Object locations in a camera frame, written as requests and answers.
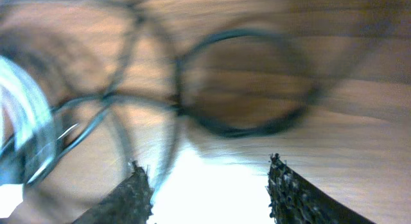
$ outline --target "white paper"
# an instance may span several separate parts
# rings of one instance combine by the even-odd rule
[[[23,184],[0,186],[0,218],[8,218],[23,202]]]

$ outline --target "brown surface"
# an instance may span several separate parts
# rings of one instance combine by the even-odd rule
[[[327,66],[342,50],[351,44],[373,41],[352,37],[359,24],[391,13],[389,9],[364,8],[389,1],[395,3],[395,0],[372,0],[373,3],[367,0],[148,0],[147,4],[175,36],[181,53],[204,35],[236,24],[292,34],[317,34],[294,41],[317,71],[329,76],[332,73]],[[307,8],[317,9],[308,12]],[[324,8],[351,10],[324,11]],[[73,68],[73,73],[81,74],[74,82],[82,89],[91,90],[104,84],[114,70],[119,34],[125,24],[118,14],[88,9],[81,4],[41,4],[21,9],[13,16],[11,26],[24,23],[65,33],[83,42],[98,57],[106,71],[97,67]],[[176,176],[165,185],[158,197],[158,209],[155,210],[154,204],[153,210],[154,216],[167,214],[168,221],[158,223],[222,223],[225,218],[232,220],[231,223],[272,223],[268,208],[260,212],[249,209],[266,207],[269,203],[264,186],[271,153],[280,153],[282,160],[287,160],[300,175],[370,220],[407,223],[411,218],[411,40],[407,38],[410,21],[410,11],[401,12],[395,21],[395,36],[383,39],[293,130],[273,137],[222,139],[189,119],[184,120],[181,157],[173,172]],[[171,66],[162,61],[166,55],[161,43],[150,36],[150,30],[145,28],[143,33],[134,65],[127,72],[122,88],[144,89],[165,96],[172,89]],[[189,79],[195,89],[192,92],[198,96],[193,103],[240,126],[253,125],[298,103],[287,98],[306,89],[305,82],[309,83],[310,77],[282,70],[276,56],[265,57],[268,54],[265,45],[237,40],[226,43],[226,46],[213,46],[213,52],[207,51],[193,63],[197,67],[192,67]],[[84,121],[95,111],[93,106],[82,109]],[[164,125],[170,114],[146,107],[119,111],[125,111],[122,116],[135,137],[140,164],[150,165],[154,175],[159,150],[164,144]],[[13,214],[11,223],[73,221],[121,181],[121,159],[113,148],[115,143],[107,122],[59,164],[40,190],[29,193]],[[207,165],[202,172],[208,184],[190,184],[198,179],[196,173],[187,171],[192,164],[198,166],[188,161],[197,159],[187,157],[185,153],[191,156],[190,150]],[[233,177],[230,170],[235,167],[241,173],[235,174],[236,180],[228,180]],[[255,182],[253,186],[244,183],[246,175]],[[234,183],[240,191],[246,191],[243,200],[230,197],[233,187],[223,183]],[[207,196],[199,196],[199,191],[207,191],[203,192]],[[254,193],[265,195],[254,196]],[[207,209],[195,209],[204,204],[208,204]],[[243,212],[233,208],[238,204],[243,204]],[[204,212],[207,217],[202,216],[200,221],[190,219]]]

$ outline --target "wooden surface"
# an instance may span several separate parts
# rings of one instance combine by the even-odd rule
[[[247,39],[213,45],[190,64],[188,101],[230,124],[252,126],[298,105],[315,74],[323,82],[338,81],[298,127],[271,137],[224,139],[184,118],[179,158],[159,191],[150,223],[273,223],[265,191],[271,153],[279,153],[300,175],[370,220],[408,223],[410,10],[399,13],[390,37],[377,37],[372,31],[378,26],[367,26],[394,13],[396,3],[148,0],[146,5],[175,37],[179,53],[227,28],[264,28],[296,36],[295,45],[315,66],[312,73],[289,72],[281,50]],[[92,91],[105,85],[115,68],[127,24],[120,15],[87,8],[82,2],[36,4],[18,9],[8,26],[41,27],[88,48],[94,58],[82,64],[79,55],[67,72],[78,88]],[[121,88],[167,96],[173,92],[172,65],[150,28],[141,32],[134,64]],[[379,46],[360,65],[344,69],[349,76],[341,78],[331,71],[332,61],[344,50],[376,40]],[[84,125],[97,109],[81,108],[78,120]],[[135,140],[140,165],[150,166],[153,178],[172,114],[144,106],[118,111]],[[64,223],[81,215],[123,178],[116,143],[107,121],[40,188],[28,193],[10,223]]]

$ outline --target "wood grain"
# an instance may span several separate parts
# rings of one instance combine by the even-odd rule
[[[292,35],[293,43],[313,63],[313,72],[293,73],[281,63],[281,50],[276,47],[247,39],[211,46],[190,63],[185,79],[190,102],[227,122],[239,126],[263,122],[300,103],[312,80],[338,81],[298,127],[272,137],[223,139],[183,119],[179,159],[157,197],[150,221],[273,223],[265,208],[269,196],[264,187],[269,155],[279,153],[281,160],[308,181],[370,220],[408,223],[409,7],[399,12],[392,34],[375,31],[399,4],[409,1],[147,0],[145,5],[173,35],[179,53],[212,32],[253,27]],[[86,86],[104,85],[100,80],[93,82],[94,76],[108,78],[115,70],[121,34],[128,22],[120,15],[82,4],[41,4],[20,7],[8,26],[39,26],[64,34],[62,39],[71,37],[82,43],[97,56],[101,67],[71,69],[77,75],[87,73],[75,83],[90,90],[94,87]],[[170,95],[174,91],[170,56],[149,28],[141,33],[121,88]],[[377,41],[379,45],[345,78],[329,68],[347,48]],[[79,111],[79,120],[84,124],[96,111],[95,106]],[[172,114],[144,106],[119,107],[118,111],[132,132],[139,163],[150,166],[153,179],[168,141]],[[123,178],[116,145],[107,121],[39,189],[28,193],[10,223],[75,220]],[[237,188],[243,200],[233,198]]]

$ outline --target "tangled cable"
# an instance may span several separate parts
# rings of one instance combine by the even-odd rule
[[[23,3],[33,3],[33,2],[63,2],[63,1],[74,1],[74,0],[0,0],[0,20],[4,19],[5,15],[13,10],[13,7],[17,4]],[[56,164],[62,159],[67,153],[78,146],[87,136],[89,136],[93,130],[110,114],[114,118],[114,126],[121,137],[121,147],[125,160],[125,173],[129,174],[132,170],[132,162],[134,159],[134,148],[132,142],[127,134],[124,124],[119,120],[118,115],[114,110],[111,109],[113,105],[122,104],[141,104],[147,103],[156,107],[161,107],[166,110],[173,111],[175,113],[175,128],[171,135],[171,141],[167,144],[165,148],[164,160],[160,161],[160,168],[157,180],[155,181],[154,189],[158,191],[163,182],[166,180],[167,176],[170,174],[170,169],[175,160],[176,149],[178,146],[178,136],[180,132],[179,117],[189,116],[195,119],[199,124],[213,132],[216,135],[222,137],[250,137],[259,135],[272,135],[278,132],[289,129],[294,126],[300,118],[302,118],[308,111],[308,107],[318,101],[318,99],[325,93],[331,86],[321,84],[319,81],[315,81],[308,92],[304,94],[303,105],[288,111],[280,117],[274,117],[269,119],[265,123],[255,126],[253,128],[237,128],[230,126],[219,119],[209,116],[204,112],[195,109],[193,107],[185,106],[183,100],[183,92],[185,90],[184,85],[184,72],[187,71],[187,64],[192,61],[197,55],[200,54],[202,50],[210,46],[211,44],[217,43],[222,40],[234,39],[237,37],[257,37],[258,39],[266,40],[271,43],[277,49],[282,51],[283,58],[287,61],[289,67],[296,72],[309,71],[312,68],[310,60],[304,55],[304,53],[295,47],[291,41],[291,37],[282,33],[272,33],[263,30],[255,29],[233,29],[226,30],[220,33],[215,33],[207,36],[203,41],[195,45],[190,51],[185,55],[178,55],[174,46],[173,39],[171,35],[167,32],[167,29],[161,27],[161,24],[150,14],[149,9],[143,8],[141,6],[142,0],[128,0],[128,1],[118,1],[118,0],[85,0],[98,3],[105,8],[120,9],[125,12],[125,16],[133,18],[132,24],[130,24],[129,29],[123,35],[123,47],[121,48],[120,54],[118,56],[118,67],[112,77],[111,82],[108,87],[101,92],[94,94],[81,95],[77,98],[71,98],[64,101],[58,105],[51,107],[51,113],[53,115],[58,114],[70,108],[75,108],[80,106],[82,103],[89,101],[97,101],[102,105],[102,109],[89,121],[86,128],[71,141],[67,146],[63,146],[61,152],[53,159],[52,163],[49,164],[47,170],[37,177],[34,181],[24,181],[27,186],[32,186],[37,182],[41,182],[50,173]],[[125,94],[119,92],[118,86],[121,84],[125,71],[130,65],[132,59],[132,53],[136,47],[136,43],[139,40],[139,30],[147,22],[152,22],[157,29],[154,31],[158,38],[165,44],[165,49],[171,53],[174,66],[174,87],[176,94],[172,96],[169,100],[158,100],[153,98],[148,98],[142,95]],[[386,23],[384,26],[380,26],[378,29],[379,34],[386,33],[391,28],[391,23]],[[364,47],[355,47],[354,49],[348,49],[343,53],[342,57],[330,66],[330,69],[336,73],[347,74],[351,69],[358,64],[364,56],[373,50],[376,42],[371,42],[369,45]],[[3,150],[9,150],[14,145],[15,138],[10,137],[3,145]]]

